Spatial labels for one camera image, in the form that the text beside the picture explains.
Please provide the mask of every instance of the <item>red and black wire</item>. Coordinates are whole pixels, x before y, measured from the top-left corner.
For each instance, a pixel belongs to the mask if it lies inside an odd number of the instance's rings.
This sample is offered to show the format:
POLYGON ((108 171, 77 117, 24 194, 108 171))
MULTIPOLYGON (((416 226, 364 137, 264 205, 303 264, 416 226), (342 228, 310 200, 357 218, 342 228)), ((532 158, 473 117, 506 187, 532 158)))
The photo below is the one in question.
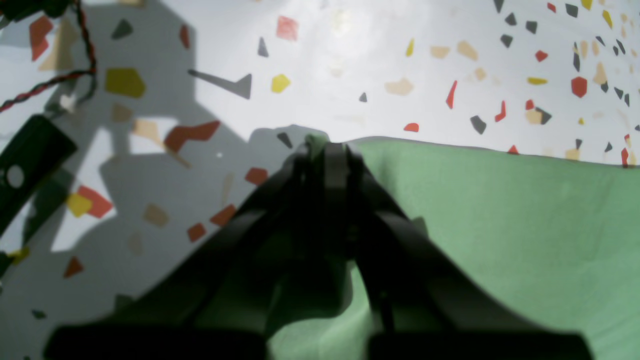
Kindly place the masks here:
POLYGON ((19 94, 13 99, 9 99, 4 103, 2 103, 2 105, 0 106, 0 113, 8 110, 15 104, 19 104, 21 102, 27 101, 29 98, 38 95, 39 93, 43 92, 44 90, 47 90, 48 88, 54 85, 63 83, 68 80, 77 79, 82 76, 89 75, 92 77, 92 81, 95 82, 95 77, 97 73, 97 61, 95 59, 95 51, 93 48, 93 44, 91 43, 91 40, 89 38, 89 31, 86 28, 86 17, 84 16, 84 11, 82 10, 82 7, 81 7, 81 0, 73 0, 71 4, 71 8, 76 13, 77 23, 80 26, 80 29, 82 31, 84 50, 87 54, 87 57, 89 58, 89 63, 90 63, 89 69, 75 70, 65 75, 56 76, 55 78, 52 78, 51 80, 48 80, 44 83, 37 84, 28 92, 19 94))

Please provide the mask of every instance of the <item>black fleck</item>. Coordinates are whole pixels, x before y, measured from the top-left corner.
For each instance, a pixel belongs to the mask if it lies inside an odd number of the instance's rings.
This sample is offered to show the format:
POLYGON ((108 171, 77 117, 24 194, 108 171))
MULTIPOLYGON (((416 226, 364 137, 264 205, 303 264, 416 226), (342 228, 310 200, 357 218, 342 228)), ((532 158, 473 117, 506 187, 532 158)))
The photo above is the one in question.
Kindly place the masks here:
POLYGON ((507 18, 504 20, 511 26, 515 26, 517 24, 516 15, 514 15, 513 13, 510 13, 509 16, 507 16, 507 18))
POLYGON ((267 51, 267 44, 264 42, 264 38, 260 37, 260 41, 258 42, 258 55, 263 58, 269 57, 269 51, 267 51))
POLYGON ((504 4, 504 0, 493 0, 495 4, 495 9, 498 10, 498 13, 502 10, 502 5, 504 4))
POLYGON ((535 34, 536 30, 538 29, 538 23, 536 21, 527 21, 527 24, 525 24, 525 28, 527 28, 527 30, 529 30, 532 34, 535 34))
POLYGON ((425 236, 427 235, 427 223, 424 221, 423 217, 417 217, 411 220, 411 223, 416 229, 418 229, 418 231, 420 231, 421 234, 425 236))
POLYGON ((577 53, 573 53, 573 67, 576 71, 580 71, 580 56, 577 53))
POLYGON ((9 258, 7 254, 0 251, 0 277, 4 275, 4 272, 9 268, 9 265, 11 265, 12 262, 13 258, 9 258))
POLYGON ((480 119, 479 116, 474 116, 471 118, 471 124, 474 126, 474 129, 476 129, 476 131, 482 135, 482 133, 484 133, 484 130, 486 129, 486 123, 484 121, 482 121, 482 119, 480 119))
POLYGON ((618 43, 618 46, 620 46, 620 51, 622 51, 622 53, 626 55, 627 52, 625 51, 624 45, 622 45, 622 43, 618 39, 616 39, 616 42, 618 43))
POLYGON ((121 38, 127 37, 133 33, 133 27, 126 21, 125 19, 120 20, 118 26, 113 30, 111 34, 111 38, 113 40, 120 40, 121 38))
POLYGON ((566 13, 573 16, 578 17, 578 6, 565 4, 566 5, 566 13))
POLYGON ((44 313, 44 311, 41 310, 31 310, 31 314, 33 314, 33 317, 41 320, 47 317, 47 314, 44 313))
POLYGON ((280 141, 282 143, 284 143, 288 148, 293 149, 293 145, 291 144, 291 139, 289 139, 289 135, 287 135, 287 133, 280 133, 276 135, 278 137, 278 139, 280 139, 280 141))
POLYGON ((540 124, 544 125, 547 122, 549 122, 549 120, 551 120, 551 114, 550 113, 547 113, 546 111, 542 110, 539 107, 536 107, 536 111, 542 113, 542 122, 540 124))
POLYGON ((509 48, 509 46, 511 46, 511 42, 513 41, 513 37, 509 36, 509 35, 502 35, 500 37, 500 41, 504 44, 504 46, 507 47, 507 49, 509 48))

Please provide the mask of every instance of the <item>green fabric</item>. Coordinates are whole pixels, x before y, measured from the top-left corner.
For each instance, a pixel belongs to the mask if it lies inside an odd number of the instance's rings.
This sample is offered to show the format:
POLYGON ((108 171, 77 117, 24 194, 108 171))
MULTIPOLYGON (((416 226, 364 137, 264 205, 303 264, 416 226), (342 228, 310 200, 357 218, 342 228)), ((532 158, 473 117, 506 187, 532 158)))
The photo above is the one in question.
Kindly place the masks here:
MULTIPOLYGON (((355 143, 407 216, 423 217, 431 239, 493 296, 542 325, 582 332, 598 360, 638 357, 640 172, 402 140, 355 143)), ((275 358, 357 359, 353 349, 339 352, 352 340, 344 335, 370 330, 367 304, 352 306, 282 329, 270 341, 275 358), (327 341, 332 334, 340 341, 327 341)))

